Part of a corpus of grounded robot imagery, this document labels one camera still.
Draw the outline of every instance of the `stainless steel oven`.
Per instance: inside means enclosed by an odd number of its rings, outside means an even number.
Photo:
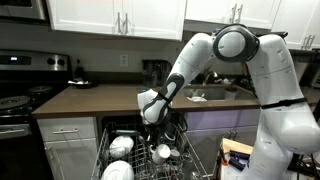
[[[52,180],[31,113],[68,87],[69,56],[0,50],[0,180]]]

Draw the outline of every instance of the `kitchen cabinet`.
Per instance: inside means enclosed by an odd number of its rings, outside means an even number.
[[[229,8],[233,10],[233,13],[229,13],[229,21],[227,18],[226,22],[230,22],[231,17],[234,17],[233,23],[241,23],[254,28],[271,29],[280,2],[281,0],[238,0]]]
[[[271,31],[287,31],[285,41],[289,49],[310,49],[311,38],[320,31],[319,10],[319,0],[282,0]],[[314,39],[315,44],[318,39],[320,35]]]
[[[181,40],[186,0],[47,0],[54,30]]]
[[[188,0],[186,19],[224,23],[229,4],[233,0]]]
[[[222,138],[228,138],[229,133],[237,142],[254,145],[257,126],[234,127],[234,128],[219,128],[188,131],[187,137],[195,149],[201,163],[203,164],[208,174],[214,175],[217,155]]]
[[[55,180],[88,180],[97,156],[96,139],[44,143]]]
[[[96,118],[37,120],[55,180],[88,180],[97,157]]]
[[[319,17],[320,17],[320,1],[317,0],[313,15],[309,21],[308,28],[303,36],[307,38],[307,42],[309,41],[309,43],[307,43],[305,47],[306,50],[311,50],[312,48],[320,48]]]
[[[214,174],[223,137],[254,145],[260,109],[190,112],[187,137],[208,174]]]
[[[186,19],[271,29],[281,0],[188,0]]]

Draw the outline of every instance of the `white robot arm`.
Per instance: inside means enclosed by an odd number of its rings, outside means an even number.
[[[301,93],[284,40],[277,35],[257,38],[240,24],[225,27],[215,37],[196,34],[157,96],[141,107],[143,120],[160,124],[174,96],[213,58],[247,62],[261,104],[257,140],[239,179],[282,179],[293,153],[320,150],[320,129]]]

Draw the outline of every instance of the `kitchen counter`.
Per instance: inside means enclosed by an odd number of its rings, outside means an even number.
[[[66,88],[44,105],[36,109],[35,119],[66,117],[103,117],[120,115],[138,115],[137,94],[142,89],[139,85],[99,85],[91,89]],[[310,105],[315,105],[320,97],[320,90],[302,88]],[[258,100],[191,102],[178,94],[172,106],[180,112],[218,111],[235,109],[256,109]]]

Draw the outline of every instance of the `drawer handle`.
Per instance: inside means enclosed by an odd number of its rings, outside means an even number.
[[[60,131],[52,132],[53,134],[66,134],[66,133],[77,133],[79,130],[77,128],[74,128],[74,130],[70,131],[64,131],[63,129],[60,129]]]

